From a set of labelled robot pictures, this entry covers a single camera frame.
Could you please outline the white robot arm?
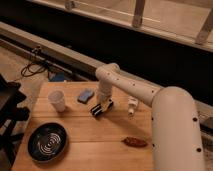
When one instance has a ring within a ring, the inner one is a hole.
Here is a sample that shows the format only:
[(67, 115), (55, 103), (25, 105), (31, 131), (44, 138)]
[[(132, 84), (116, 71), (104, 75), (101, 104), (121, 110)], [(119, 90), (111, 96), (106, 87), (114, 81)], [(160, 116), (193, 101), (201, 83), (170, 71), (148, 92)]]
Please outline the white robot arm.
[(195, 100), (186, 90), (161, 88), (120, 74), (116, 63), (98, 67), (97, 99), (106, 102), (115, 86), (152, 108), (154, 171), (205, 171)]

